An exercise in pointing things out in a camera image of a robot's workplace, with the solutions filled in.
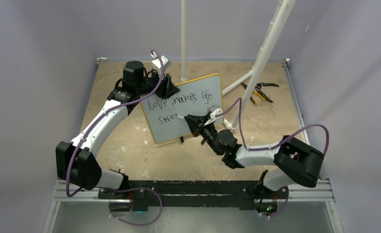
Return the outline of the yellow-framed whiteboard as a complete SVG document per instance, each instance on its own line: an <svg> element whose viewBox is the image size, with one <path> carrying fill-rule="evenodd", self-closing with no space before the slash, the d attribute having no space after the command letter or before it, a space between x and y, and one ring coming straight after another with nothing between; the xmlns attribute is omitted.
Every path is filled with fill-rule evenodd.
<svg viewBox="0 0 381 233"><path fill-rule="evenodd" d="M209 108L223 109L222 78L211 74L177 85L180 92L164 100L153 94L140 102L153 141L163 144L191 132L184 117L188 114L204 116Z"/></svg>

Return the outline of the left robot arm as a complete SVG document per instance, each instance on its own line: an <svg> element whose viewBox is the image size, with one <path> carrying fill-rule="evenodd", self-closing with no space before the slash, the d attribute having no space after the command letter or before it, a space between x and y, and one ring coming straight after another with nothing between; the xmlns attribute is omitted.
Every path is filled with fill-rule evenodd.
<svg viewBox="0 0 381 233"><path fill-rule="evenodd" d="M166 100L179 93L171 76L166 73L171 61L154 59L151 70L140 61L128 61L123 76L116 81L101 111L88 126L70 142L61 141L55 148L57 176L79 189L109 189L118 199L129 193L129 177L120 171L103 169L96 156L106 139L138 105L152 94Z"/></svg>

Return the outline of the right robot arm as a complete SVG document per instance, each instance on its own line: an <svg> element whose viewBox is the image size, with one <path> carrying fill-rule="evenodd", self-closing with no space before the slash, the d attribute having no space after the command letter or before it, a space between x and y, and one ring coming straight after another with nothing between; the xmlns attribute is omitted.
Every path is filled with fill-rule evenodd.
<svg viewBox="0 0 381 233"><path fill-rule="evenodd" d="M316 187L328 143L323 151L319 151L297 139L296 133L293 133L273 144L247 147L239 144L230 130L217 131L209 115L187 115L183 119L192 136L201 136L229 168L276 166L276 169L262 173L257 184L260 196L268 198L275 191L291 184Z"/></svg>

